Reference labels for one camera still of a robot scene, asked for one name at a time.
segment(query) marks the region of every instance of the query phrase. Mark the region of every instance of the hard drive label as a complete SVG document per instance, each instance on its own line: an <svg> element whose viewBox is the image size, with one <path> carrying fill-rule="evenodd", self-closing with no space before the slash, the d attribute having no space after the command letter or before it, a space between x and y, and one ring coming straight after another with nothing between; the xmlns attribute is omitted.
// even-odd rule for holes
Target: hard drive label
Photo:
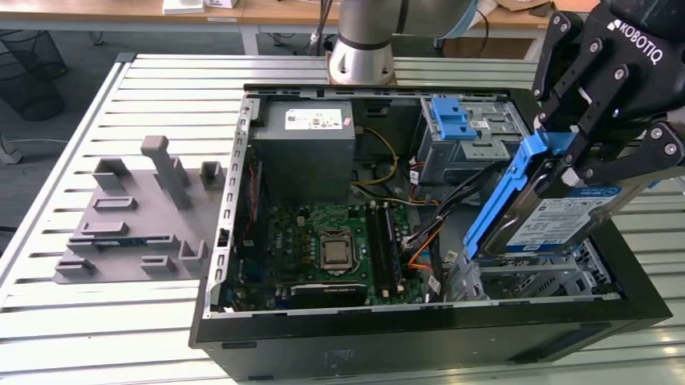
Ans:
<svg viewBox="0 0 685 385"><path fill-rule="evenodd" d="M590 221L590 212L613 201L620 187L574 188L561 199L545 199L520 227L506 251L546 251L562 245Z"/></svg>

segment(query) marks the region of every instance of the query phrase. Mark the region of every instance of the cardboard box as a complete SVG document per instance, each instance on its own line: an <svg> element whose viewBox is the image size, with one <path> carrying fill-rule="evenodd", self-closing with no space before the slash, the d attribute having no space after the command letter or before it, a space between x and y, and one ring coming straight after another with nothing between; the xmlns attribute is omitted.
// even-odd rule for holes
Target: cardboard box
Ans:
<svg viewBox="0 0 685 385"><path fill-rule="evenodd" d="M542 4L550 2L550 0L495 0L497 3L511 11L528 10L529 8L534 8L541 6Z"/></svg>
<svg viewBox="0 0 685 385"><path fill-rule="evenodd" d="M532 40L528 38L490 38L483 52L482 38L450 38L445 41L442 53L446 58L524 59Z"/></svg>
<svg viewBox="0 0 685 385"><path fill-rule="evenodd" d="M215 6L218 8L234 8L239 0L204 0L206 6Z"/></svg>

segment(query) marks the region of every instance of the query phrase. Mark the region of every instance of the floor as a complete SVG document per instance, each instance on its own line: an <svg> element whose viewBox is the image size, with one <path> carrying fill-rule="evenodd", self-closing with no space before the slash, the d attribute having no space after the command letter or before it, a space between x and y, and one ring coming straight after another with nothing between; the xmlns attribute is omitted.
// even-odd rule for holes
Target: floor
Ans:
<svg viewBox="0 0 685 385"><path fill-rule="evenodd" d="M132 33L107 32L102 46L91 44L84 32L52 32L70 72L56 80L67 102L63 113L43 122L21 120L8 105L0 102L0 132L8 140L59 139L68 140L76 129L95 93L106 79L116 55L120 52L150 54L243 55L238 34ZM259 36L263 55L306 54L309 35L298 34L283 39L286 45L275 47L268 35ZM395 56L441 57L430 38L397 37L393 41ZM0 226L19 226L45 182L64 144L56 142L21 142L15 144L24 154L17 165L0 164ZM0 253L12 234L0 232Z"/></svg>

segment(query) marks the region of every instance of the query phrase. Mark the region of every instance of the yellow cable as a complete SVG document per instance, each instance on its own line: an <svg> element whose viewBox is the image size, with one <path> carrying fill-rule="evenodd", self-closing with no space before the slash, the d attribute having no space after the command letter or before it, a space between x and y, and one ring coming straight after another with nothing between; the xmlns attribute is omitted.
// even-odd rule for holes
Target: yellow cable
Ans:
<svg viewBox="0 0 685 385"><path fill-rule="evenodd" d="M377 179L377 180L359 180L357 182L353 182L353 184L358 185L358 186L369 186L370 184L383 183L386 180L390 180L395 176L397 169L399 168L399 164L398 164L398 161L397 161L395 149L393 148L390 142L371 128L365 128L365 130L369 131L370 133L373 133L378 137L378 139L381 139L383 144L387 146L387 149L390 150L390 152L393 154L393 169L390 170L390 173L386 176L383 176L381 179Z"/></svg>

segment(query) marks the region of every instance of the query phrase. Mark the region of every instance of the aluminum profile table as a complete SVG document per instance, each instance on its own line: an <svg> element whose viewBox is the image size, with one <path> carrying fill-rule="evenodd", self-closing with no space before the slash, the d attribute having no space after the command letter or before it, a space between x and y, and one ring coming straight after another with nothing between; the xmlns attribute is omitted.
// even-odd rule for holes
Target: aluminum profile table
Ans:
<svg viewBox="0 0 685 385"><path fill-rule="evenodd" d="M529 88L533 64L398 59L401 85ZM232 383L187 347L198 281L60 286L53 267L79 223L102 156L152 168L146 135L170 137L188 168L226 161L244 83L325 83L322 59L139 55L116 63L19 232L0 258L1 385ZM313 383L682 383L685 381L685 196L678 180L636 198L614 219L674 317L556 363L366 375Z"/></svg>

